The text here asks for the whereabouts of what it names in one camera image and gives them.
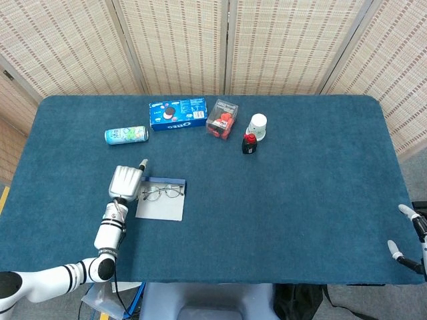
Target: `light blue can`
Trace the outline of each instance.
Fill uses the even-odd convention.
[[[105,142],[109,145],[144,142],[147,140],[148,130],[143,125],[140,125],[139,127],[110,129],[105,132]]]

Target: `yellow tape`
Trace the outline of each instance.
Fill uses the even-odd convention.
[[[5,187],[5,189],[3,190],[3,194],[1,195],[1,198],[0,198],[0,214],[3,210],[3,207],[5,206],[6,198],[8,194],[9,194],[9,187]]]

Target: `woven panel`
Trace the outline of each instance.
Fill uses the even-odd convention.
[[[120,1],[150,94],[220,93],[222,2]]]
[[[26,99],[10,80],[0,77],[0,118],[28,135],[33,124],[36,106]]]
[[[25,137],[0,120],[0,181],[10,184],[24,148]]]
[[[386,0],[328,93],[381,104],[397,154],[427,140],[427,2]]]
[[[0,39],[42,97],[139,93],[104,1],[4,0]]]
[[[230,93],[314,93],[362,4],[238,0]]]

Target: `clear plastic box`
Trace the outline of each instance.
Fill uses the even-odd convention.
[[[207,117],[207,132],[226,140],[238,116],[238,108],[238,105],[218,99]]]

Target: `oreo box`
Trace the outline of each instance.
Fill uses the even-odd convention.
[[[154,131],[199,127],[207,119],[205,98],[152,102],[149,124]]]

